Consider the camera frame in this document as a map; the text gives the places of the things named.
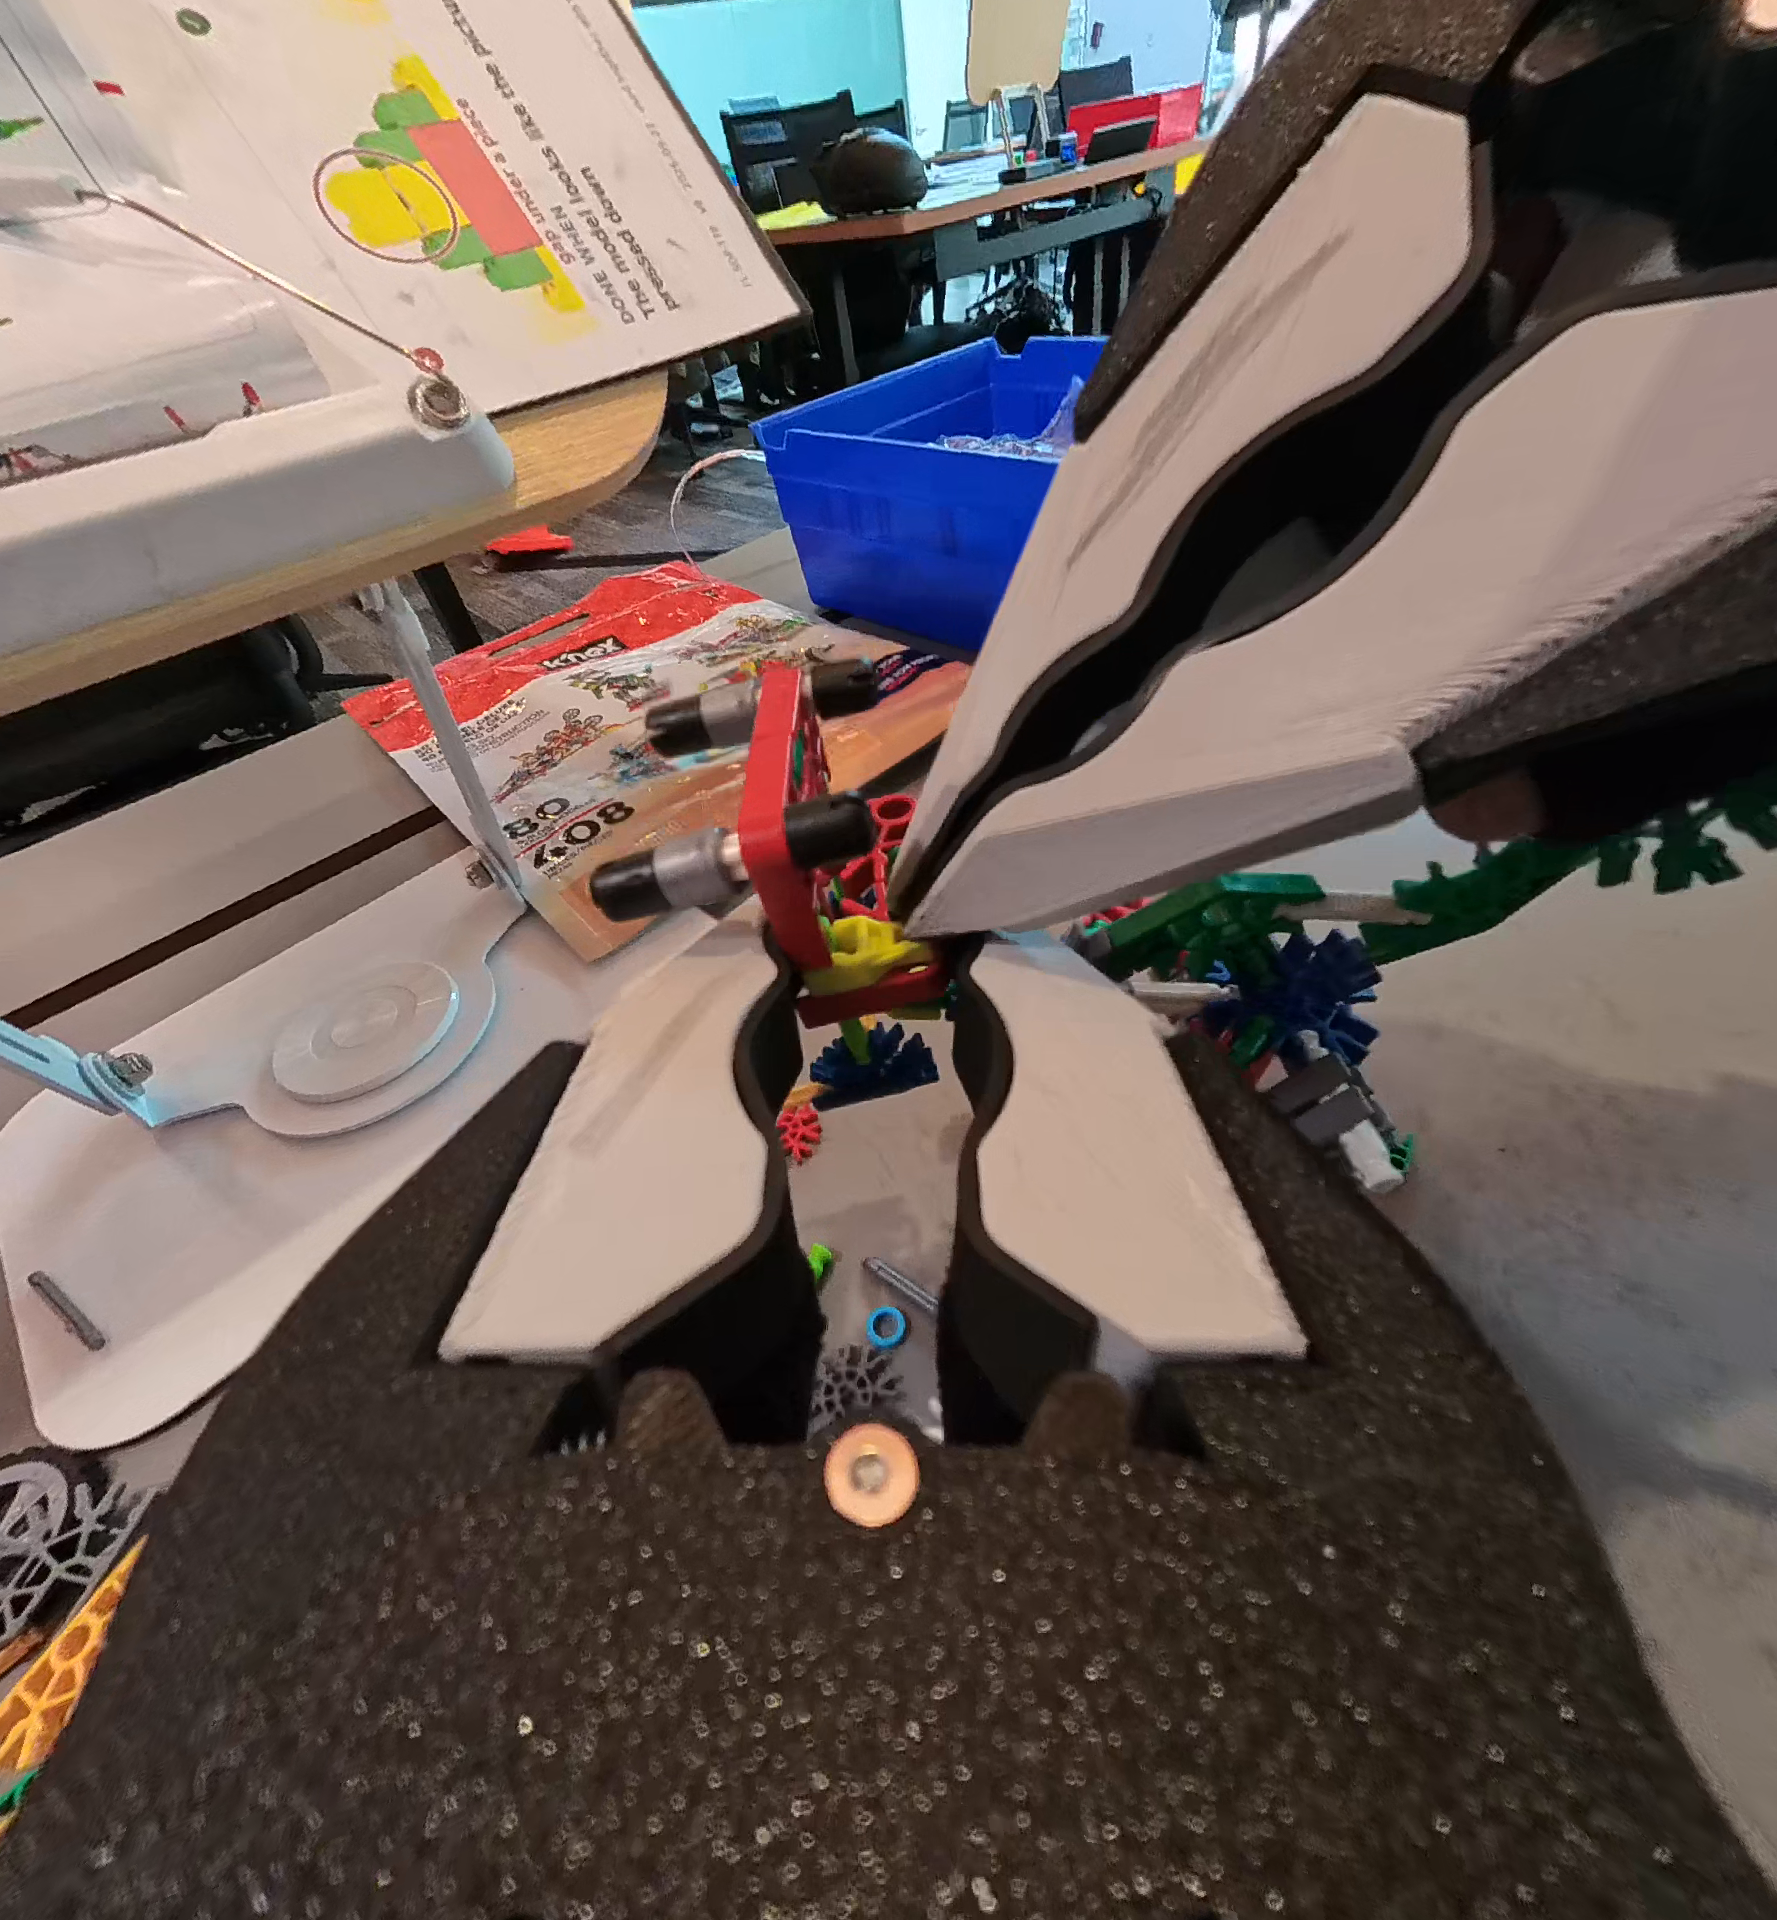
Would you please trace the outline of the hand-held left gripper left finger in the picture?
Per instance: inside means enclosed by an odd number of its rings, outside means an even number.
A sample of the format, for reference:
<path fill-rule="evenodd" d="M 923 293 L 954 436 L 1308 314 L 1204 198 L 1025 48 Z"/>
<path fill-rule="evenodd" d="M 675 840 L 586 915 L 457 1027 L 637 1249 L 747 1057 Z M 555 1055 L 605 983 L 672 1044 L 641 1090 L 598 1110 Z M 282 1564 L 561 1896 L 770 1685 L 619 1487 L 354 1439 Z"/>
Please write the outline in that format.
<path fill-rule="evenodd" d="M 611 999 L 443 1330 L 447 1363 L 622 1363 L 747 1282 L 756 1303 L 700 1334 L 705 1363 L 732 1365 L 804 1295 L 774 1131 L 800 1069 L 792 996 L 770 949 L 681 949 Z"/>

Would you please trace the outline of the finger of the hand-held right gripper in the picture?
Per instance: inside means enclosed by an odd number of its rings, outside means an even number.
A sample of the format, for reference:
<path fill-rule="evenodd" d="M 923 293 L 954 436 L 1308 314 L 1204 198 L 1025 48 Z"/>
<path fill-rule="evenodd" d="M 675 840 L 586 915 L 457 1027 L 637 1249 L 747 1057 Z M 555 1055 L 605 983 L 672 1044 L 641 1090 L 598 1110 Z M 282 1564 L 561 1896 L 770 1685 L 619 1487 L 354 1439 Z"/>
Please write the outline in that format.
<path fill-rule="evenodd" d="M 900 866 L 928 937 L 1042 929 L 1380 828 L 1622 721 L 1777 696 L 1777 272 L 1548 325 L 1440 417 L 1324 575 L 1146 666 L 1084 751 L 1009 761 L 990 639 Z"/>
<path fill-rule="evenodd" d="M 1490 211 L 1460 111 L 1366 95 L 1060 461 L 970 666 L 900 864 L 937 890 L 1021 702 L 1139 610 L 1194 515 L 1270 438 L 1400 367 L 1467 293 Z"/>

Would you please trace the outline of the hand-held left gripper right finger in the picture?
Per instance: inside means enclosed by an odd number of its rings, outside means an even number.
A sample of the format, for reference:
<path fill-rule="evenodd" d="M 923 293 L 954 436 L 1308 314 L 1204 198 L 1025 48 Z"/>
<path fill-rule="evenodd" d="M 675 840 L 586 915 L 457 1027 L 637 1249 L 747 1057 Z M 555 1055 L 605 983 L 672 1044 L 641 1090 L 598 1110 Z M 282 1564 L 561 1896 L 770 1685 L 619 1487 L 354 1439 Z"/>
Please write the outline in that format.
<path fill-rule="evenodd" d="M 1056 941 L 964 967 L 954 1264 L 1071 1311 L 1091 1363 L 1297 1363 L 1307 1330 L 1170 1055 Z"/>

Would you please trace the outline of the colourful construction toy model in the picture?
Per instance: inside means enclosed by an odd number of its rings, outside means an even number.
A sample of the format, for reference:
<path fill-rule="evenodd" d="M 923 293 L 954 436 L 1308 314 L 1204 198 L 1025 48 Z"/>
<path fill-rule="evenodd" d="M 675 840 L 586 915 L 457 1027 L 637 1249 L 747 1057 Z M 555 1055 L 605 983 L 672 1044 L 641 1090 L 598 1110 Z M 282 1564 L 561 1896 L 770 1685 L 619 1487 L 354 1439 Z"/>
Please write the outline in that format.
<path fill-rule="evenodd" d="M 700 908 L 752 889 L 800 973 L 800 1019 L 844 1027 L 808 1070 L 808 1096 L 822 1102 L 874 1096 L 900 1077 L 887 1062 L 915 1055 L 900 1027 L 870 1039 L 864 1019 L 936 1019 L 946 999 L 930 941 L 930 967 L 870 989 L 842 993 L 827 971 L 827 920 L 892 920 L 887 878 L 915 816 L 909 798 L 827 790 L 820 715 L 860 712 L 874 693 L 870 666 L 831 666 L 770 669 L 756 693 L 655 705 L 649 742 L 657 756 L 747 744 L 736 830 L 695 830 L 590 878 L 590 900 L 611 920 Z M 1475 937 L 1574 871 L 1616 889 L 1650 856 L 1655 890 L 1723 884 L 1741 875 L 1723 830 L 1777 848 L 1777 761 L 1726 784 L 1705 776 L 1684 804 L 1617 830 L 1478 846 L 1460 875 L 1433 864 L 1386 894 L 1331 890 L 1307 875 L 1229 875 L 1091 908 L 1067 941 L 1144 1007 L 1204 1032 L 1247 1087 L 1278 1064 L 1278 1110 L 1357 1188 L 1388 1195 L 1414 1165 L 1414 1140 L 1397 1131 L 1360 1070 L 1379 1027 L 1357 1007 L 1374 999 L 1380 962 Z"/>

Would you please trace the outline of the person's right hand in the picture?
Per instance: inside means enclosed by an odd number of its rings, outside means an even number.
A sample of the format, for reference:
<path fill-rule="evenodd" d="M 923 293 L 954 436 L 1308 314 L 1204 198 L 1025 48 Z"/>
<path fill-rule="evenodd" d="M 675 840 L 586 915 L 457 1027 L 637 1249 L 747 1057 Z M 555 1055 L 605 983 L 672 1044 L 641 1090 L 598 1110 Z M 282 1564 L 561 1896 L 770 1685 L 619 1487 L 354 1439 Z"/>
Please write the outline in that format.
<path fill-rule="evenodd" d="M 1467 846 L 1539 839 L 1548 830 L 1548 794 L 1531 761 L 1503 766 L 1465 787 L 1429 787 L 1425 808 L 1440 830 Z"/>

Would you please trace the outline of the clear plastic wrap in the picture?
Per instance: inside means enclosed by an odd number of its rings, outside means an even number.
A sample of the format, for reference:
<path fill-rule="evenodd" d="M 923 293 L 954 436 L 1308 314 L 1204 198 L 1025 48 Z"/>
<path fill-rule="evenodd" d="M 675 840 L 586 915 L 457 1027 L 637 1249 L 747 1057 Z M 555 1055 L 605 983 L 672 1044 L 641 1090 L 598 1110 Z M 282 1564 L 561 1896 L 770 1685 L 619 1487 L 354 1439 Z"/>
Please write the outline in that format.
<path fill-rule="evenodd" d="M 1001 426 L 990 436 L 943 436 L 936 446 L 954 453 L 983 453 L 1001 461 L 1056 462 L 1074 443 L 1074 411 L 1084 380 L 1071 376 L 1051 417 L 1032 431 Z"/>

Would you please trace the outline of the black and wood panel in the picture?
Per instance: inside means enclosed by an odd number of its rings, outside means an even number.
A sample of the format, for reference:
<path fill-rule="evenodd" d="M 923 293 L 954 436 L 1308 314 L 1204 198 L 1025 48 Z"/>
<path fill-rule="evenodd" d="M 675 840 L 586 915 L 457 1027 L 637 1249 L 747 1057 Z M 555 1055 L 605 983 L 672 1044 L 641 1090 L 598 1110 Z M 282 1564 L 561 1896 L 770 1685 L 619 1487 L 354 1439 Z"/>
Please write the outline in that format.
<path fill-rule="evenodd" d="M 990 103 L 1018 87 L 1051 90 L 1067 38 L 1067 0 L 970 0 L 964 87 L 970 103 Z"/>

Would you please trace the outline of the long wooden office desk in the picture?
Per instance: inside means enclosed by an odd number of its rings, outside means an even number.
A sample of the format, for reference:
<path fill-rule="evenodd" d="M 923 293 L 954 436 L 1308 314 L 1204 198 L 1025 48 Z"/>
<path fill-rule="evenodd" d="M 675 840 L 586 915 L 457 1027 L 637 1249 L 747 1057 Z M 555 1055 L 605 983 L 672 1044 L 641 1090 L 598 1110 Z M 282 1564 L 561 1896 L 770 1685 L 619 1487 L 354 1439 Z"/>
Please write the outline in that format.
<path fill-rule="evenodd" d="M 808 256 L 820 262 L 816 272 L 827 277 L 831 326 L 816 332 L 831 333 L 844 380 L 855 380 L 850 297 L 851 250 L 923 250 L 937 284 L 1013 266 L 1039 250 L 1071 250 L 1074 246 L 1146 225 L 1170 211 L 1208 146 L 1208 138 L 1194 138 L 1006 186 L 930 186 L 918 210 L 850 218 L 816 211 L 816 218 L 800 218 L 792 225 L 762 225 L 762 238 L 785 259 L 786 272 L 801 272 Z"/>

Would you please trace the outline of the small dark grey connector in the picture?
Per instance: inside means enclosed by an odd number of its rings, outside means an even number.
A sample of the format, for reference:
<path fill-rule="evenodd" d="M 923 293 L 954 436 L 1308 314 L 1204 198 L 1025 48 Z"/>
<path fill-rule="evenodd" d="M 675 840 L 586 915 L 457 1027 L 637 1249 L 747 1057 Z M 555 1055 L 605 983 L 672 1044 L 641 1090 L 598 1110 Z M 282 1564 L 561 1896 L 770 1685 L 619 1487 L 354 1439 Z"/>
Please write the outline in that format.
<path fill-rule="evenodd" d="M 804 1436 L 831 1436 L 897 1410 L 903 1394 L 900 1357 L 874 1345 L 834 1345 L 816 1358 Z"/>

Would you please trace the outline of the black rounded bag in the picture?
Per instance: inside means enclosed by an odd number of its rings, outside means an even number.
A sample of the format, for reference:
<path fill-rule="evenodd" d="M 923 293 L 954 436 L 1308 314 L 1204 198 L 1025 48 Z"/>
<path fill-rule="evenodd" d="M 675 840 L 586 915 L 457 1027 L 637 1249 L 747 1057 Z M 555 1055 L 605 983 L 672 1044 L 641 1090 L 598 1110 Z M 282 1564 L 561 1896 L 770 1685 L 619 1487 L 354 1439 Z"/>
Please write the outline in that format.
<path fill-rule="evenodd" d="M 915 144 L 892 129 L 855 127 L 822 144 L 808 164 L 820 210 L 834 218 L 918 210 L 928 170 Z"/>

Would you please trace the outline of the blue storage bin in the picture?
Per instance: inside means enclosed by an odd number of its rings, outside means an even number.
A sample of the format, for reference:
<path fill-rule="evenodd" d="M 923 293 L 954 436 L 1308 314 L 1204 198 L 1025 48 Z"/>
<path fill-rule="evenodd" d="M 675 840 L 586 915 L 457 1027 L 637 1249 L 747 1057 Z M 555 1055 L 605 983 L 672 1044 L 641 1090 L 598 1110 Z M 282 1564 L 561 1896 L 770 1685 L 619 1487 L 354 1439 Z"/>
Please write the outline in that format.
<path fill-rule="evenodd" d="M 1105 338 L 975 340 L 756 424 L 816 609 L 979 649 L 1056 462 L 936 446 L 1032 431 Z"/>

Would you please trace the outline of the printed toy packaging bag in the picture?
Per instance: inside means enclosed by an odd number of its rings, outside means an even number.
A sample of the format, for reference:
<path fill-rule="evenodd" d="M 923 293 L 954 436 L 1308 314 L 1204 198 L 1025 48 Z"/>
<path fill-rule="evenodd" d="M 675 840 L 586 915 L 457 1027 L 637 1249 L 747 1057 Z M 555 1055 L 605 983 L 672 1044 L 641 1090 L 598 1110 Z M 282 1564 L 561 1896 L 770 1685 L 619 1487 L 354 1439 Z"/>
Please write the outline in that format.
<path fill-rule="evenodd" d="M 876 702 L 820 715 L 827 790 L 864 790 L 923 756 L 951 726 L 967 666 L 827 624 L 695 566 L 614 575 L 559 618 L 437 661 L 466 760 L 484 787 L 521 894 L 598 962 L 649 920 L 590 900 L 602 864 L 695 830 L 736 830 L 743 744 L 657 756 L 649 712 L 668 696 L 756 693 L 770 669 L 876 673 Z"/>

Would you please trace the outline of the white and blue document stand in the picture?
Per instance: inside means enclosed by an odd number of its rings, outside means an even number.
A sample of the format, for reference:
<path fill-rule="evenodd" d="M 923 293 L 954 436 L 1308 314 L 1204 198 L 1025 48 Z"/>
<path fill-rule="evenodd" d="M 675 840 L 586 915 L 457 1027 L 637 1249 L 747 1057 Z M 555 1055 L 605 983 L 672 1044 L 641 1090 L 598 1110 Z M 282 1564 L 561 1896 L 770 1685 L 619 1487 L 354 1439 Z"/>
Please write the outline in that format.
<path fill-rule="evenodd" d="M 342 593 L 459 557 L 493 536 L 574 519 L 637 479 L 662 419 L 662 375 L 631 376 L 590 397 L 502 415 L 495 431 L 515 453 L 515 485 L 470 510 L 417 519 L 391 536 L 354 539 L 298 566 L 193 593 L 154 610 L 0 654 L 0 718 L 121 673 L 188 654 L 277 613 L 308 610 Z"/>

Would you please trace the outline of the white instruction board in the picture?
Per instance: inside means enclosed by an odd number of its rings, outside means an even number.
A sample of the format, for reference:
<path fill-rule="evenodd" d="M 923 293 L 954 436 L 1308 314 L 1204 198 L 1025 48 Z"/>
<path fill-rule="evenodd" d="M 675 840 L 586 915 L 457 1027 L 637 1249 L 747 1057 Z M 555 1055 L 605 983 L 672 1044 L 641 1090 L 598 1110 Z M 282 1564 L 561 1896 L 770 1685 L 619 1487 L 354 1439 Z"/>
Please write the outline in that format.
<path fill-rule="evenodd" d="M 434 358 L 484 415 L 794 326 L 804 297 L 626 3 L 93 3 L 178 189 L 327 397 Z"/>

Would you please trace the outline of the orange fan connector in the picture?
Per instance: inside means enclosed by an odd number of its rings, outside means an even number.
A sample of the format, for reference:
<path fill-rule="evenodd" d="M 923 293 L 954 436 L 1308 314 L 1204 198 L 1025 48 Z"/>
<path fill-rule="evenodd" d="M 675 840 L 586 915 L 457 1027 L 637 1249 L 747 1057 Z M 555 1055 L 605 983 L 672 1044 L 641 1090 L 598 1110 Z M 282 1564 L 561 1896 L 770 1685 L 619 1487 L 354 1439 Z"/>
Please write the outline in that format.
<path fill-rule="evenodd" d="M 53 1753 L 93 1665 L 101 1662 L 108 1624 L 128 1590 L 145 1545 L 146 1536 L 121 1552 L 0 1699 L 0 1774 L 21 1775 Z"/>

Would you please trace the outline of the clear picture sleeve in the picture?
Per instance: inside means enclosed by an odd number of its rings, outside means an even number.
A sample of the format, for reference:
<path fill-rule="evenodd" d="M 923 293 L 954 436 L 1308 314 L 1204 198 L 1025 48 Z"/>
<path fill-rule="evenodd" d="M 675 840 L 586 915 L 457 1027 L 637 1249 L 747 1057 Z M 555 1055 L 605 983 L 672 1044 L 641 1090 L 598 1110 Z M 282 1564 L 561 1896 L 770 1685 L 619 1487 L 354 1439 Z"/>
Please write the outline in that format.
<path fill-rule="evenodd" d="M 0 485 L 327 397 L 268 289 L 108 200 L 178 172 L 90 27 L 0 3 Z"/>

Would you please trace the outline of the clear suction cup mount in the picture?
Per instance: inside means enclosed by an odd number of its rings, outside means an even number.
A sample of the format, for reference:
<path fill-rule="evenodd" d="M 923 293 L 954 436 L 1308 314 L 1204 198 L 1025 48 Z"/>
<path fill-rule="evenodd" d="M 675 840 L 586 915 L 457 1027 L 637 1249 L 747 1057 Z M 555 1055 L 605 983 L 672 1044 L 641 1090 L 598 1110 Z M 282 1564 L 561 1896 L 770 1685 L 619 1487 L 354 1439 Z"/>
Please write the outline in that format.
<path fill-rule="evenodd" d="M 459 983 L 429 959 L 374 967 L 315 996 L 273 1039 L 282 1093 L 327 1107 L 391 1087 L 451 1032 Z"/>

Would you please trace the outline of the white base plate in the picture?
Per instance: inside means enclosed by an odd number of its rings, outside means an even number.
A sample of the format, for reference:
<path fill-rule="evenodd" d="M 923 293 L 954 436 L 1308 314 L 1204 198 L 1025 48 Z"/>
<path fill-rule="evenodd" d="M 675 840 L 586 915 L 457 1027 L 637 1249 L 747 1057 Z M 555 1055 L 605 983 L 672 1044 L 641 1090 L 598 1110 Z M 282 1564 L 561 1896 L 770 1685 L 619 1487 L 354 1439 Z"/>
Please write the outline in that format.
<path fill-rule="evenodd" d="M 580 959 L 454 856 L 128 1044 L 204 1113 L 145 1128 L 35 1093 L 0 1128 L 0 1264 L 42 1440 L 108 1454 L 216 1391 L 322 1261 L 551 1044 L 682 951 L 705 914 Z M 451 971 L 443 1044 L 338 1107 L 289 1101 L 277 1039 L 391 962 Z"/>

